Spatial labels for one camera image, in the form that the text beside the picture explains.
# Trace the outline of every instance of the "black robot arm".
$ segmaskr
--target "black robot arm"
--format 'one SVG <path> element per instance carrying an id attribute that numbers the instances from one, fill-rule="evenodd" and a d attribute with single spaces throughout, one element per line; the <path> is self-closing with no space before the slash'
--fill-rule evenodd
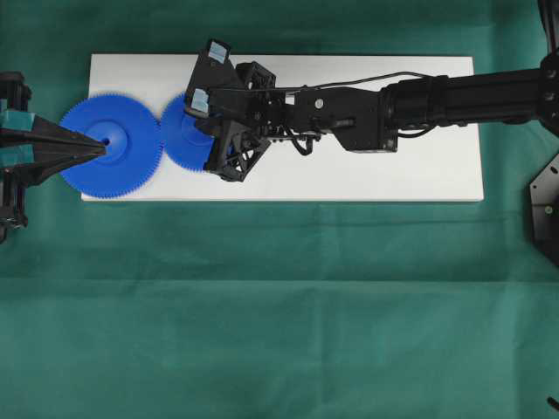
<path id="1" fill-rule="evenodd" d="M 559 134 L 559 58 L 556 0 L 540 0 L 549 55 L 540 68 L 449 78 L 414 72 L 320 86 L 276 87 L 262 65 L 233 67 L 231 47 L 211 39 L 199 53 L 185 94 L 185 112 L 214 137 L 204 170 L 242 182 L 271 141 L 290 141 L 302 155 L 332 133 L 358 153 L 395 152 L 399 137 L 434 127 L 539 120 Z M 365 81 L 413 76 L 380 92 L 348 87 Z"/>

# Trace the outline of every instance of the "black cable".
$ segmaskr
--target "black cable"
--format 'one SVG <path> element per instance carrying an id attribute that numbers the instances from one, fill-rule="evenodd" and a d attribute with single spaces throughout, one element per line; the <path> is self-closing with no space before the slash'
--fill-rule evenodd
<path id="1" fill-rule="evenodd" d="M 406 133 L 400 133 L 398 132 L 398 137 L 400 138 L 418 138 L 421 137 L 422 135 L 427 134 L 428 132 L 430 132 L 434 127 L 428 127 L 426 129 L 424 129 L 423 131 L 419 131 L 418 133 L 413 133 L 413 134 L 406 134 Z"/>
<path id="2" fill-rule="evenodd" d="M 375 77 L 368 77 L 366 79 L 358 79 L 353 81 L 339 81 L 335 83 L 325 83 L 323 85 L 316 85 L 316 86 L 300 86 L 300 87 L 269 87 L 266 89 L 240 89 L 236 87 L 212 87 L 209 90 L 226 90 L 230 92 L 247 92 L 247 93 L 258 93 L 258 92 L 304 92 L 308 90 L 320 90 L 328 87 L 336 87 L 336 86 L 351 86 L 351 85 L 359 85 L 361 83 L 367 83 L 369 81 L 375 80 L 382 80 L 382 79 L 391 79 L 393 77 L 399 76 L 412 76 L 412 77 L 419 77 L 425 78 L 430 77 L 427 74 L 422 74 L 420 72 L 392 72 L 390 74 L 384 74 L 382 76 L 375 76 Z"/>

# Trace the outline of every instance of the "green tablecloth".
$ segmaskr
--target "green tablecloth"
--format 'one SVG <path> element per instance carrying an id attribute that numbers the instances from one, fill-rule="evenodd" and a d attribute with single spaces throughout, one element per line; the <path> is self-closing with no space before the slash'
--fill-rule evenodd
<path id="1" fill-rule="evenodd" d="M 51 120 L 86 97 L 92 52 L 208 37 L 473 55 L 477 73 L 546 51 L 526 0 L 0 0 L 0 69 L 24 72 Z M 535 122 L 480 131 L 483 203 L 85 204 L 58 175 L 30 189 L 29 228 L 0 247 L 0 416 L 556 417 L 559 271 L 530 243 L 526 186 L 559 141 Z"/>

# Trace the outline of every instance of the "blue gear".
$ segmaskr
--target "blue gear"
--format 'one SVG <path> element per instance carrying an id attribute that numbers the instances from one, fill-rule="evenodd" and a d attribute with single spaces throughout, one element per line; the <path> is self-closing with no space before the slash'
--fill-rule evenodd
<path id="1" fill-rule="evenodd" d="M 161 160 L 161 130 L 152 113 L 125 96 L 108 94 L 76 105 L 60 122 L 106 145 L 107 154 L 62 172 L 84 194 L 115 198 L 138 189 Z"/>
<path id="2" fill-rule="evenodd" d="M 213 138 L 194 127 L 195 119 L 184 112 L 184 94 L 167 105 L 161 118 L 165 151 L 182 168 L 200 171 L 208 161 Z"/>

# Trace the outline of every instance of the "white board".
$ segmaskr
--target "white board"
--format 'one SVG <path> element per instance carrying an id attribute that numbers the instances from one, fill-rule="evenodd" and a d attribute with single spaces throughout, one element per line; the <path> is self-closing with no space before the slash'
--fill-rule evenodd
<path id="1" fill-rule="evenodd" d="M 89 95 L 121 93 L 157 117 L 189 83 L 196 55 L 94 54 Z M 278 86 L 316 85 L 398 71 L 452 77 L 473 74 L 471 57 L 231 56 L 258 61 Z M 356 87 L 379 90 L 398 79 Z M 82 195 L 86 201 L 96 198 Z M 242 183 L 193 173 L 163 154 L 154 176 L 115 201 L 480 201 L 483 199 L 477 125 L 436 128 L 399 139 L 396 153 L 345 151 L 333 135 L 303 157 L 289 143 L 272 144 Z"/>

